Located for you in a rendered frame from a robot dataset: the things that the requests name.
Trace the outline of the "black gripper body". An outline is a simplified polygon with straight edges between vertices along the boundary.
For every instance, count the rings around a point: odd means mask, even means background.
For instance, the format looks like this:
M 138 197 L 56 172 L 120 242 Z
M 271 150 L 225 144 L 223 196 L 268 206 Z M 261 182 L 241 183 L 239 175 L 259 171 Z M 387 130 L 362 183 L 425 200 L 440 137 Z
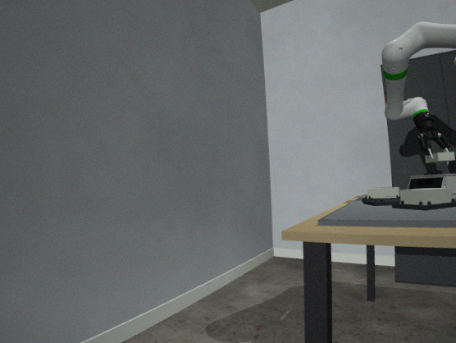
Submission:
M 418 128 L 421 131 L 421 134 L 423 134 L 423 137 L 425 139 L 427 138 L 428 131 L 431 132 L 430 140 L 434 140 L 435 139 L 435 136 L 432 134 L 433 131 L 438 135 L 438 132 L 435 130 L 435 126 L 434 126 L 434 124 L 433 124 L 433 122 L 431 120 L 426 120 L 426 121 L 421 122 L 418 125 Z

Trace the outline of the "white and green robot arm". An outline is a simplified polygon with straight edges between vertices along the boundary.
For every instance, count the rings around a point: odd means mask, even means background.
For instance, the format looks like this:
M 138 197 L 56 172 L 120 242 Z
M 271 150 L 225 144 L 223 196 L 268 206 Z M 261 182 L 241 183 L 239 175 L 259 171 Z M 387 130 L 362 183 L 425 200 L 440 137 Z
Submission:
M 385 117 L 390 121 L 412 117 L 417 128 L 423 121 L 434 122 L 425 99 L 404 101 L 408 59 L 424 48 L 456 48 L 456 25 L 418 22 L 383 48 Z

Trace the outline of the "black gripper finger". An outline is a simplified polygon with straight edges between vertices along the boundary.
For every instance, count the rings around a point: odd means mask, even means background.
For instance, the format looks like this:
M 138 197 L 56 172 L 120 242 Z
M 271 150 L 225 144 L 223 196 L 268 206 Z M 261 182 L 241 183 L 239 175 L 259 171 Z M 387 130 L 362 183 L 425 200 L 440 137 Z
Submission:
M 444 137 L 443 132 L 438 133 L 438 135 L 433 131 L 432 134 L 435 136 L 434 141 L 444 150 L 444 152 L 448 152 L 448 148 L 450 147 L 448 141 Z M 448 146 L 446 146 L 448 145 Z
M 425 150 L 425 152 L 427 153 L 430 161 L 432 162 L 434 160 L 434 157 L 432 155 L 431 150 L 429 149 L 430 134 L 431 134 L 430 132 L 427 133 L 427 138 L 425 139 L 426 146 L 425 146 L 425 143 L 424 143 L 424 140 L 423 140 L 423 134 L 418 134 L 417 137 L 418 137 L 420 145 L 421 145 L 421 150 Z

